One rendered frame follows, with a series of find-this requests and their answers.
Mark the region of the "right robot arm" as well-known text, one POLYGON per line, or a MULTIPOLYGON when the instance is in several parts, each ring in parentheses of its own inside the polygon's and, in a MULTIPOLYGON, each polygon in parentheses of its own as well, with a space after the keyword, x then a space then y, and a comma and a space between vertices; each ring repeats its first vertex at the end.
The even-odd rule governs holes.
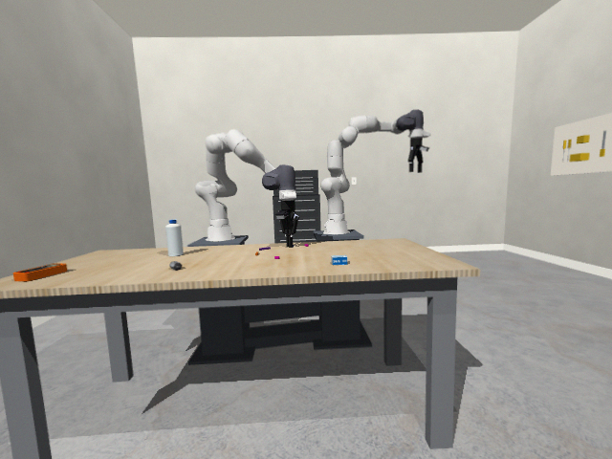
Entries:
POLYGON ((279 199, 282 201, 296 199, 294 168, 285 164, 275 168, 240 131, 232 129, 228 133, 212 134, 206 138, 206 148, 207 172, 217 179, 198 182, 195 186, 197 195, 208 205, 210 225, 206 241, 234 239, 229 226, 227 207, 216 201, 218 197, 234 196, 237 192, 237 185, 226 172, 225 153, 233 151, 243 162, 253 164, 264 171, 263 187, 268 190, 279 190, 279 199), (220 152, 222 154, 218 154, 220 152))

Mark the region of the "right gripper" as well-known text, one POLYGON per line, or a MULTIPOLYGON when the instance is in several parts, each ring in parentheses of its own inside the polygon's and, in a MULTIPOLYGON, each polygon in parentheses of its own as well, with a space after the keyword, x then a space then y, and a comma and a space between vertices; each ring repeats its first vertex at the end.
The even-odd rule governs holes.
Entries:
POLYGON ((293 236, 296 233, 299 216, 295 214, 295 200, 281 201, 281 210, 288 210, 289 215, 284 219, 279 219, 282 232, 286 236, 286 246, 293 247, 293 236), (295 218, 295 219, 294 219, 295 218))

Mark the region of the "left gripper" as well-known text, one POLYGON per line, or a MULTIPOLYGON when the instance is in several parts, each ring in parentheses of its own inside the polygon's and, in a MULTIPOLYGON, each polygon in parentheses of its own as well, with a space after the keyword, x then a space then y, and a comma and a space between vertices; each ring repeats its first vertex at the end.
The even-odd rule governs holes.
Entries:
POLYGON ((417 157, 417 161, 418 161, 418 173, 422 172, 422 160, 423 160, 423 155, 422 155, 422 150, 420 152, 419 146, 418 145, 422 145, 423 142, 423 138, 414 138, 414 139, 410 139, 410 152, 409 152, 409 172, 414 172, 414 158, 415 156, 417 157), (414 153, 415 150, 415 153, 414 153), (419 151, 419 152, 418 152, 419 151), (419 155, 416 155, 418 152, 419 155), (420 156, 421 155, 421 156, 420 156), (422 159, 421 159, 422 157, 422 159))

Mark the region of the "orange rectangular block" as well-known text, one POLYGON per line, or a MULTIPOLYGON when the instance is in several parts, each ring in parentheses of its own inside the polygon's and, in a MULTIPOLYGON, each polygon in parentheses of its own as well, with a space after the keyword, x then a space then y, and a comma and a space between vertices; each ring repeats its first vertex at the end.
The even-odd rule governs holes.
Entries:
POLYGON ((39 278, 67 272, 67 264, 50 264, 13 273, 14 281, 28 282, 39 278))

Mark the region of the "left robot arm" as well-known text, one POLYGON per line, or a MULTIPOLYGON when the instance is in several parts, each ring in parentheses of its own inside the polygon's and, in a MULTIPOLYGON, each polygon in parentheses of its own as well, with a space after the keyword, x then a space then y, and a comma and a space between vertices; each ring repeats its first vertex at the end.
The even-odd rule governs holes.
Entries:
POLYGON ((374 116, 354 117, 349 121, 349 126, 340 132, 338 139, 329 142, 327 168, 331 177, 321 182, 321 190, 325 193, 328 202, 328 221, 324 225, 323 234, 350 232, 347 230, 347 221, 344 219, 344 202, 340 197, 340 193, 347 191, 350 187, 343 169, 343 149, 352 145, 359 133, 390 131, 397 134, 395 131, 400 129, 402 131, 409 130, 408 137, 411 139, 427 138, 431 135, 424 131, 424 115, 421 110, 412 110, 397 120, 398 122, 393 124, 394 121, 378 121, 374 116))

